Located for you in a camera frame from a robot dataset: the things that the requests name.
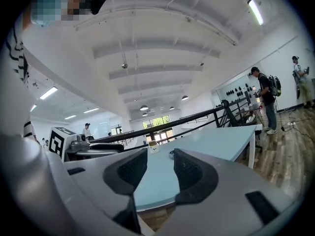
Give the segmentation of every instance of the table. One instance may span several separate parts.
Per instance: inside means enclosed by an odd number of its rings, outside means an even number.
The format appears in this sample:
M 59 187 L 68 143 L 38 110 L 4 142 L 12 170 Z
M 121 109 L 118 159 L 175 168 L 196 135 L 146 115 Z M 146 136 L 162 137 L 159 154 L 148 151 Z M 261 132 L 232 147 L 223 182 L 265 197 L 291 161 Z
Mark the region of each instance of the table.
M 205 128 L 159 146 L 159 152 L 148 152 L 148 168 L 134 192 L 137 211 L 161 207 L 174 202 L 179 193 L 174 161 L 169 152 L 174 148 L 197 151 L 234 161 L 250 143 L 249 167 L 255 158 L 256 125 L 228 128 Z
M 236 113 L 236 115 L 238 114 L 244 114 L 244 116 L 246 116 L 247 113 L 249 112 L 254 112 L 255 114 L 255 117 L 258 118 L 258 120 L 261 122 L 262 126 L 265 126 L 264 125 L 264 121 L 262 119 L 262 115 L 261 115 L 261 112 L 260 112 L 260 106 L 261 106 L 261 102 L 260 103 L 256 103 L 256 104 L 253 104 L 251 107 L 244 107 L 242 108 L 239 112 Z

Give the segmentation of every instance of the man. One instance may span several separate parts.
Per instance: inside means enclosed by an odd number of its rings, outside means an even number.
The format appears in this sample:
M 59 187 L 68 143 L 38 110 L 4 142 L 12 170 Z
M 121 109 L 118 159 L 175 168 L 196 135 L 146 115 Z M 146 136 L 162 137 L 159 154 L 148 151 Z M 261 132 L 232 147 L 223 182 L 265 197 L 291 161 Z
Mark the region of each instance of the man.
M 91 136 L 91 133 L 89 131 L 89 126 L 90 126 L 90 123 L 85 123 L 85 128 L 83 129 L 83 134 L 85 135 L 86 138 Z
M 0 91 L 4 92 L 0 94 L 0 115 L 5 117 L 0 133 L 20 134 L 39 143 L 30 115 L 35 99 L 25 90 L 28 87 L 29 64 L 24 56 L 22 39 L 29 25 L 45 27 L 67 19 L 69 15 L 85 14 L 90 8 L 93 14 L 97 14 L 100 6 L 102 3 L 92 4 L 92 0 L 32 0 L 17 18 L 0 49 Z
M 314 107 L 314 102 L 311 97 L 311 90 L 307 84 L 306 75 L 308 75 L 308 71 L 301 69 L 298 59 L 299 57 L 296 56 L 292 57 L 292 61 L 294 63 L 294 72 L 298 75 L 299 78 L 298 86 L 300 87 L 300 90 L 303 95 L 304 108 L 307 107 L 308 101 L 311 103 L 311 106 Z
M 275 98 L 269 91 L 270 83 L 266 75 L 261 73 L 257 67 L 252 68 L 252 75 L 258 78 L 260 83 L 261 92 L 257 95 L 262 97 L 266 107 L 266 115 L 268 118 L 267 134 L 273 135 L 277 133 L 277 119 L 275 114 L 274 102 Z

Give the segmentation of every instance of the white ceiling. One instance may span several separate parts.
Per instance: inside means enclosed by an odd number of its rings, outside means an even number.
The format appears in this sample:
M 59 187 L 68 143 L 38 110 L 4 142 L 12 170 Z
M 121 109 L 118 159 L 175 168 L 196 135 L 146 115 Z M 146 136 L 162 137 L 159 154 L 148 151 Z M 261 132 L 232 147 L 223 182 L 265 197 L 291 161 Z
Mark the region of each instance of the white ceiling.
M 269 0 L 256 2 L 266 23 L 276 17 Z M 73 36 L 138 119 L 143 104 L 156 112 L 180 108 L 196 76 L 260 29 L 247 0 L 107 0 L 99 14 L 74 23 Z M 44 89 L 33 88 L 37 97 L 53 85 L 45 80 L 38 78 Z M 61 89 L 32 114 L 63 120 L 93 107 Z
M 53 86 L 57 87 L 58 90 L 44 100 L 40 99 Z M 30 70 L 28 87 L 31 94 L 38 99 L 36 102 L 37 107 L 31 113 L 34 117 L 72 122 L 102 111 L 99 109 L 95 112 L 84 114 L 84 111 L 96 108 L 97 106 L 55 84 L 35 68 Z M 64 119 L 72 115 L 76 115 L 76 117 L 68 120 Z

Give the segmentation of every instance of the hardwood floor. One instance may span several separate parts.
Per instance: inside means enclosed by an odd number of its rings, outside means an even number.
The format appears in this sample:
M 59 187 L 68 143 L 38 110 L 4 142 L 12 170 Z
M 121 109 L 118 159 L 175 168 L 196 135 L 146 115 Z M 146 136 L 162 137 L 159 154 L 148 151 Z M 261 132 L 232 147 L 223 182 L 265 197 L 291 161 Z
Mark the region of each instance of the hardwood floor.
M 267 124 L 264 110 L 261 113 Z M 296 199 L 305 193 L 315 171 L 315 109 L 299 108 L 276 116 L 277 134 L 268 136 L 263 131 L 260 140 L 256 139 L 257 145 L 263 149 L 262 153 L 256 149 L 254 170 Z M 294 121 L 295 125 L 288 126 L 289 121 Z M 236 161 L 248 165 L 248 157 L 243 160 L 242 154 Z M 174 209 L 174 206 L 168 206 L 138 214 L 152 230 L 157 231 Z

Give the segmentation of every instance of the sneaker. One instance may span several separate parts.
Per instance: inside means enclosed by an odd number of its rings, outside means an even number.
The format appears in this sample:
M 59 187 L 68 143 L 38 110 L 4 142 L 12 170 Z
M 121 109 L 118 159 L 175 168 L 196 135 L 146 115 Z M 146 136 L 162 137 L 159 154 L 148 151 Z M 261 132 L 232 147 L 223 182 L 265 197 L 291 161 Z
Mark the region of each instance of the sneaker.
M 270 129 L 270 130 L 267 132 L 267 135 L 273 135 L 273 134 L 277 134 L 277 130 L 276 130 L 276 129 Z

